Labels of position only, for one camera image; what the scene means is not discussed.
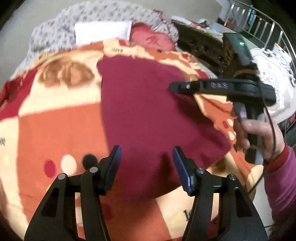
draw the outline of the metal railing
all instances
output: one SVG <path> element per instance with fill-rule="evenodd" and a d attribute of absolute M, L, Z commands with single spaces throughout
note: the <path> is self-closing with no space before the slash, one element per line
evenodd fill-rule
<path fill-rule="evenodd" d="M 240 1 L 234 1 L 230 7 L 224 26 L 226 26 L 227 23 L 230 23 L 235 32 L 241 30 L 247 33 L 247 39 L 257 46 L 262 44 L 262 46 L 258 47 L 264 47 L 265 50 L 268 45 L 270 46 L 270 44 L 277 43 L 290 55 L 292 59 L 290 67 L 295 76 L 295 51 L 285 31 L 275 20 L 253 6 Z"/>

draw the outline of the human hand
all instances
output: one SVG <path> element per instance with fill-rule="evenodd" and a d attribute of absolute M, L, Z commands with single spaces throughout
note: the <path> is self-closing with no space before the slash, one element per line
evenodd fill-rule
<path fill-rule="evenodd" d="M 234 120 L 233 129 L 237 134 L 237 149 L 250 148 L 250 142 L 247 139 L 247 133 L 260 135 L 263 137 L 262 149 L 263 158 L 266 161 L 273 161 L 281 154 L 285 147 L 285 142 L 281 130 L 273 121 L 274 131 L 276 135 L 276 148 L 272 156 L 273 134 L 267 115 L 265 114 L 265 122 L 259 120 L 244 119 L 240 123 L 238 119 Z"/>

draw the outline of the red cuff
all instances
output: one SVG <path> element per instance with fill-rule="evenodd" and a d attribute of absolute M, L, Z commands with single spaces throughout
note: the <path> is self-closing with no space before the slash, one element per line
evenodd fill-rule
<path fill-rule="evenodd" d="M 284 150 L 279 156 L 268 165 L 268 172 L 275 172 L 277 171 L 287 160 L 289 155 L 289 148 L 287 143 L 285 142 Z"/>

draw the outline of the white lettering on device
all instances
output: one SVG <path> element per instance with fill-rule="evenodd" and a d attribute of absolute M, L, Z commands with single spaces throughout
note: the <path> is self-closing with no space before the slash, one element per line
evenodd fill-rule
<path fill-rule="evenodd" d="M 222 83 L 211 82 L 211 87 L 213 89 L 228 89 L 228 84 L 225 82 L 222 82 Z"/>

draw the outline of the person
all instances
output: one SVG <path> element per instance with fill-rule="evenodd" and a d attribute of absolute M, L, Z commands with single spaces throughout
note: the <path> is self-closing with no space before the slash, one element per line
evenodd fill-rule
<path fill-rule="evenodd" d="M 273 152 L 273 133 L 269 122 L 234 120 L 238 150 L 250 148 L 246 133 L 263 136 L 265 191 L 275 221 L 270 241 L 290 241 L 296 236 L 296 157 L 293 149 L 273 123 L 276 148 Z M 0 211 L 0 240 L 21 241 Z"/>

